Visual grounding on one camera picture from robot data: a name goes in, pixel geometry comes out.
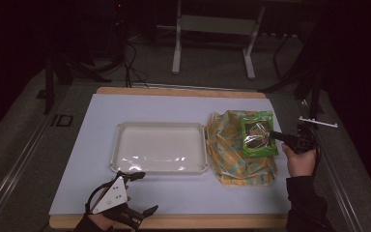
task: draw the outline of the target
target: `desk leg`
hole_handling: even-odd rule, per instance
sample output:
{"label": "desk leg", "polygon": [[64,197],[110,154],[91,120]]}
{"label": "desk leg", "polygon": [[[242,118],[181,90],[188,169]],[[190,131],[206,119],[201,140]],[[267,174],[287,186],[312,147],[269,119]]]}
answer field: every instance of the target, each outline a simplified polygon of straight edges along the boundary
{"label": "desk leg", "polygon": [[258,36],[258,30],[260,29],[261,20],[263,18],[264,11],[265,11],[265,7],[261,7],[260,12],[258,13],[257,20],[252,28],[251,40],[249,41],[249,45],[247,48],[243,49],[243,59],[245,61],[245,68],[246,68],[246,74],[248,75],[248,79],[255,79],[254,68],[252,67],[251,51],[252,51],[252,47],[254,46],[255,39]]}
{"label": "desk leg", "polygon": [[180,72],[180,61],[182,58],[182,0],[177,0],[177,26],[176,26],[176,48],[174,49],[173,74]]}

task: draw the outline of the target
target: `patterned cloth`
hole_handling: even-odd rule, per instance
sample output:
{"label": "patterned cloth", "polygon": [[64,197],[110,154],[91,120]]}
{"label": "patterned cloth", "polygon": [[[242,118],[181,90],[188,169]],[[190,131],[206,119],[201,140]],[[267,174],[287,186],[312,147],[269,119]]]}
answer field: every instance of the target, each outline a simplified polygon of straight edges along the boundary
{"label": "patterned cloth", "polygon": [[225,186],[268,186],[276,177],[273,157],[246,158],[243,156],[241,117],[255,111],[228,110],[213,113],[206,127],[207,152],[212,169]]}

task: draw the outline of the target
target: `gray floor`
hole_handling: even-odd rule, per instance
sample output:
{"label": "gray floor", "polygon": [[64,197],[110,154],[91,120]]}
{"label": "gray floor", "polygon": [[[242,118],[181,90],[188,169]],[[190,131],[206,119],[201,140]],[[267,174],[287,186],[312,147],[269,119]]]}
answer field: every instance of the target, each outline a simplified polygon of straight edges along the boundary
{"label": "gray floor", "polygon": [[[172,38],[172,34],[167,34],[157,40],[157,43],[144,42],[140,40],[141,37],[132,42],[136,49],[132,66],[139,75],[130,73],[133,85],[145,87],[146,84],[143,82],[145,81],[149,87],[173,85],[176,88],[187,86],[255,91],[279,81],[271,60],[273,52],[281,43],[279,39],[263,36],[257,40],[252,55],[257,78],[248,80],[240,46],[224,44],[218,46],[192,41],[185,41],[181,72],[173,75]],[[278,55],[280,69],[283,72],[292,65],[300,49],[301,43],[298,40],[292,38],[288,41]],[[133,57],[133,52],[134,50],[128,47],[128,59]],[[49,219],[51,201],[62,178],[90,97],[99,86],[104,85],[78,73],[75,73],[75,76],[76,80],[72,86],[56,85],[56,103],[48,115],[43,115],[44,101],[36,99],[38,92],[44,89],[42,71],[25,87],[0,123],[0,185],[16,163],[22,167],[20,172],[12,172],[13,176],[19,179],[13,182],[14,185],[10,186],[7,194],[8,198],[0,204],[0,231],[39,231],[41,228],[45,228],[44,231],[53,231],[50,227],[45,227]],[[115,72],[105,73],[104,77],[113,80],[108,85],[124,86],[126,71],[120,68]],[[296,84],[293,83],[279,90],[278,94],[284,98],[292,98],[295,87]],[[323,101],[328,102],[328,97],[324,96]],[[50,126],[54,114],[72,114],[76,117],[71,127],[57,128]],[[334,193],[327,190],[330,189],[327,187],[327,177],[324,173],[319,176],[318,190],[323,191],[323,195],[334,201]],[[368,203],[371,204],[371,198],[360,202]],[[337,204],[331,204],[328,216],[338,231],[352,231],[348,228]],[[367,228],[365,220],[361,222],[363,227]],[[276,232],[283,229],[258,231]]]}

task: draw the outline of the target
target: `white tray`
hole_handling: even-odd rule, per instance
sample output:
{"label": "white tray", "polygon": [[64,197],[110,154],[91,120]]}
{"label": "white tray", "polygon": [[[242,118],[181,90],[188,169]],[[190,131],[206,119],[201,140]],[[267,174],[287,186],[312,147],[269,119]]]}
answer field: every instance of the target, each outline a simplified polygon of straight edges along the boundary
{"label": "white tray", "polygon": [[127,173],[201,173],[208,167],[204,127],[198,123],[125,122],[110,168]]}

